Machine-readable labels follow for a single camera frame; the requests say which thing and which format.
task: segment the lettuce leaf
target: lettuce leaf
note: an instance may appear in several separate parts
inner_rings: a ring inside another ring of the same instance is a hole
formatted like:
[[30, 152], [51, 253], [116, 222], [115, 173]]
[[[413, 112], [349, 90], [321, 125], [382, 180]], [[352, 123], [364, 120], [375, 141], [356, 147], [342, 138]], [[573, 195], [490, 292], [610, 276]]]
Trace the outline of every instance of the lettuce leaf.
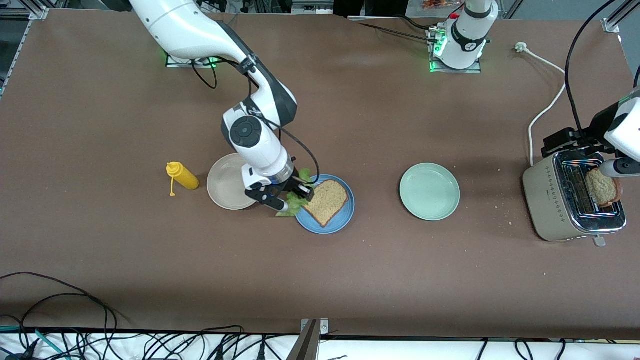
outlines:
[[[311, 182], [311, 176], [310, 175], [311, 175], [311, 170], [309, 170], [308, 168], [302, 168], [298, 172], [298, 177], [302, 181], [306, 181], [308, 183]], [[304, 205], [307, 205], [308, 203], [309, 203], [309, 201], [307, 201], [306, 199], [302, 199], [302, 198], [298, 197], [293, 192], [288, 192], [287, 193], [287, 204], [289, 205], [289, 209], [286, 212], [277, 213], [276, 216], [277, 217], [294, 217], [300, 212], [302, 207]]]

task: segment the green plate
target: green plate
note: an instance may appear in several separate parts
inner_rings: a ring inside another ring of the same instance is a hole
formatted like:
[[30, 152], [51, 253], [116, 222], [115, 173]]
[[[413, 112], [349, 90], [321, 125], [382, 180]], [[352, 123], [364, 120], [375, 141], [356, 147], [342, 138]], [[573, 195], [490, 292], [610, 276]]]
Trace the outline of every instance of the green plate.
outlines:
[[400, 198], [410, 213], [423, 220], [442, 220], [460, 203], [460, 186], [444, 167], [432, 163], [414, 165], [400, 181]]

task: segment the bottle cap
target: bottle cap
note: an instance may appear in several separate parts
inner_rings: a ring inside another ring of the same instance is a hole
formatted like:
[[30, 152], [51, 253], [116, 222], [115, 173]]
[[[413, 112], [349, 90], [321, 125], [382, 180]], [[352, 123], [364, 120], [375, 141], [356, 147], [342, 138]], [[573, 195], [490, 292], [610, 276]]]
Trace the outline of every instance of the bottle cap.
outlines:
[[171, 177], [180, 176], [183, 170], [184, 166], [177, 161], [166, 164], [166, 173]]

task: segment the toaster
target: toaster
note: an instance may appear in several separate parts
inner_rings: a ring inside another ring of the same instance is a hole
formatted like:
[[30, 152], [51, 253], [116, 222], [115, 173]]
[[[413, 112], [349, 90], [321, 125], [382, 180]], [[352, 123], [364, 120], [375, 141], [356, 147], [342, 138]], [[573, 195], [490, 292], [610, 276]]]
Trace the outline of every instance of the toaster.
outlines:
[[606, 245], [603, 235], [627, 224], [620, 201], [600, 207], [590, 196], [585, 176], [604, 162], [599, 153], [584, 150], [553, 153], [522, 176], [527, 205], [538, 235], [546, 241], [593, 238]]

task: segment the blue plate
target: blue plate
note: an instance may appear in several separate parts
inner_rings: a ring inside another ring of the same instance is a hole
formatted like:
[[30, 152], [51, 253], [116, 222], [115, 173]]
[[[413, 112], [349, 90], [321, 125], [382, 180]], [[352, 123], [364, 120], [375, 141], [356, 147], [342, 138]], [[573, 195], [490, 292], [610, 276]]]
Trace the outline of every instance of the blue plate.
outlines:
[[316, 234], [333, 234], [342, 230], [343, 227], [347, 226], [347, 224], [353, 217], [353, 213], [356, 210], [356, 200], [353, 197], [353, 192], [351, 191], [349, 185], [347, 185], [347, 183], [345, 183], [339, 177], [335, 177], [333, 175], [320, 175], [320, 180], [318, 180], [316, 186], [322, 184], [326, 180], [336, 180], [338, 183], [340, 183], [340, 185], [342, 185], [344, 189], [347, 190], [349, 199], [347, 200], [347, 203], [342, 207], [342, 209], [333, 217], [333, 219], [329, 221], [329, 224], [327, 224], [326, 227], [320, 226], [320, 223], [318, 223], [314, 219], [314, 217], [311, 216], [311, 214], [307, 210], [305, 210], [305, 208], [302, 208], [300, 210], [300, 212], [296, 215], [298, 222], [300, 223], [300, 225], [302, 225], [302, 227]]

